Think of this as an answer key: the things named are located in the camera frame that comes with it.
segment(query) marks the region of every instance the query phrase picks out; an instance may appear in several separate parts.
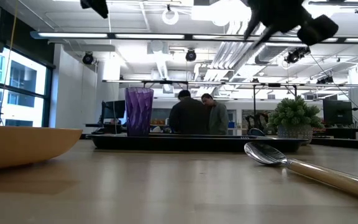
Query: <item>potted plant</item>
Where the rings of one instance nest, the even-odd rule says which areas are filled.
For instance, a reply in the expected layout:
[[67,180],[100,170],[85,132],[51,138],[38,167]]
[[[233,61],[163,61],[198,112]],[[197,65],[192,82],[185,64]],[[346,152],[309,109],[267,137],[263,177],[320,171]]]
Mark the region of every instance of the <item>potted plant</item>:
[[296,96],[294,100],[283,99],[275,111],[269,115],[270,127],[277,128],[279,138],[307,139],[309,144],[313,137],[313,128],[323,128],[317,106],[308,106],[304,99]]

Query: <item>green plant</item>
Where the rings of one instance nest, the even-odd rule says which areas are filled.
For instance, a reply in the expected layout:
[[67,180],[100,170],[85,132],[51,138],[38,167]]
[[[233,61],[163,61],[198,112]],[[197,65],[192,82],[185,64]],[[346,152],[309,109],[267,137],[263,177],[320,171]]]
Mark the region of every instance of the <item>green plant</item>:
[[270,127],[298,126],[310,124],[313,128],[323,128],[321,119],[316,116],[320,112],[317,106],[308,106],[302,97],[297,96],[295,100],[283,99],[273,113],[269,114]]

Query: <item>wooden table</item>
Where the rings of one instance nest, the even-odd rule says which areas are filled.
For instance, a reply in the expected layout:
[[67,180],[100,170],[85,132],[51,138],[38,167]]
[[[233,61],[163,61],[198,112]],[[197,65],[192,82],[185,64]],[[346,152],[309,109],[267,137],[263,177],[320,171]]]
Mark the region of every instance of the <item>wooden table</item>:
[[[358,175],[358,149],[289,155]],[[358,223],[358,198],[245,154],[98,152],[0,170],[0,223]]]

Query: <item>man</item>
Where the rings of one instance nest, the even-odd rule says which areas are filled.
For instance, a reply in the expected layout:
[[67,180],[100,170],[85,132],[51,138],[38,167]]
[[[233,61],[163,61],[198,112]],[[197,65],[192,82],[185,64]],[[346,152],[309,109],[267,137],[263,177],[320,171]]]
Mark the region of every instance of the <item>man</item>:
[[179,92],[180,100],[171,110],[170,127],[180,134],[208,134],[206,108],[202,102],[191,98],[188,90]]
[[226,106],[214,101],[214,98],[205,93],[201,100],[207,106],[211,107],[209,114],[209,134],[227,135],[229,126],[229,115]]

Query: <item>hair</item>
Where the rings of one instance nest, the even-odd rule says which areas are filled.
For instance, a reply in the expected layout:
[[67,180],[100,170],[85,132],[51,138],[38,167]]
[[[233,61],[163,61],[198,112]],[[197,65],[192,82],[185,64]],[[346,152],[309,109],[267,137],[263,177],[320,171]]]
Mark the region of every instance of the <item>hair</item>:
[[201,97],[201,99],[204,99],[204,98],[207,98],[207,99],[214,99],[210,94],[208,93],[204,93],[204,95]]
[[178,94],[178,99],[180,99],[182,97],[191,97],[191,93],[188,90],[182,90]]

